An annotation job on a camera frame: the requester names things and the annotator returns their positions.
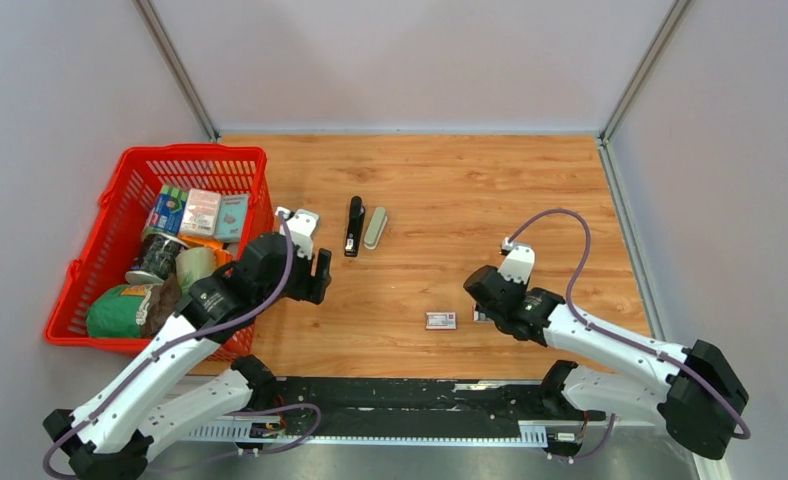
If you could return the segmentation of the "black stapler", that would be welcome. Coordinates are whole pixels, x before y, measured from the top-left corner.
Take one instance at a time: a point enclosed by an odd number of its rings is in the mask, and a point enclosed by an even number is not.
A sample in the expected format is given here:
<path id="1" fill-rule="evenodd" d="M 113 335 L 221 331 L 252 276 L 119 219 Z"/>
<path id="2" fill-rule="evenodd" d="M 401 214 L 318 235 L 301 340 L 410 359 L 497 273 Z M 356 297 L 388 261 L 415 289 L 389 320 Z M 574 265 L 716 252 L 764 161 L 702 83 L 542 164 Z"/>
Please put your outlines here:
<path id="1" fill-rule="evenodd" d="M 345 234 L 344 255 L 356 257 L 359 252 L 359 241 L 363 230 L 365 207 L 360 196 L 353 196 L 349 203 L 347 227 Z"/>

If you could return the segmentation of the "red white staple box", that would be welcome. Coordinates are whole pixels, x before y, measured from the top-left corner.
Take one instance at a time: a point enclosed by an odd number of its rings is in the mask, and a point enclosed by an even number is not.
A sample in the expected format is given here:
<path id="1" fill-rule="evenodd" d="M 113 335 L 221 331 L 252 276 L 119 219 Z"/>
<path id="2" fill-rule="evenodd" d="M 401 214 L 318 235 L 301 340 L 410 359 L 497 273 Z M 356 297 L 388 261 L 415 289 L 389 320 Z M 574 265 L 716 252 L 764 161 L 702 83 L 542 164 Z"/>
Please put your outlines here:
<path id="1" fill-rule="evenodd" d="M 455 312 L 427 312 L 427 330 L 456 330 L 457 315 Z"/>

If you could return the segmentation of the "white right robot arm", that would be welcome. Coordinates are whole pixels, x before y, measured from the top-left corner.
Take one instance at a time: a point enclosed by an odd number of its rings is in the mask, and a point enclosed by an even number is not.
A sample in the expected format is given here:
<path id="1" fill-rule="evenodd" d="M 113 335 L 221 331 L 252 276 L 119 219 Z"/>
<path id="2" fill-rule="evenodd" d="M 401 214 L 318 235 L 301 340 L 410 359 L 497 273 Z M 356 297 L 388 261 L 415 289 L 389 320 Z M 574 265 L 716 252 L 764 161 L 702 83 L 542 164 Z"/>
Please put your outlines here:
<path id="1" fill-rule="evenodd" d="M 540 392 L 551 417 L 577 409 L 645 421 L 712 460 L 723 458 L 731 440 L 750 438 L 742 416 L 749 394 L 716 345 L 698 340 L 687 347 L 638 335 L 492 266 L 476 270 L 463 287 L 502 333 L 607 367 L 597 373 L 556 363 L 548 374 L 553 383 Z"/>

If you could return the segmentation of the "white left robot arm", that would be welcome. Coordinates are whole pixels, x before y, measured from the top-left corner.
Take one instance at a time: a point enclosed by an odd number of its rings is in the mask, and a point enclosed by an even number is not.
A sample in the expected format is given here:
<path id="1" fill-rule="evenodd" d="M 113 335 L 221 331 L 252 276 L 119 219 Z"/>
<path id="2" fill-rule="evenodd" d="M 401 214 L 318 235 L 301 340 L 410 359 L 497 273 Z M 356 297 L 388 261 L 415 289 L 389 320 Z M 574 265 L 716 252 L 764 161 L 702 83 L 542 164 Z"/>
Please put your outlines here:
<path id="1" fill-rule="evenodd" d="M 71 479 L 137 479 L 164 450 L 224 415 L 275 416 L 276 379 L 255 356 L 239 357 L 208 383 L 171 401 L 165 395 L 200 361 L 276 301 L 320 304 L 331 282 L 332 254 L 313 253 L 308 236 L 282 228 L 260 235 L 240 260 L 195 282 L 163 328 L 100 393 L 43 421 L 54 444 L 43 468 L 64 453 Z"/>

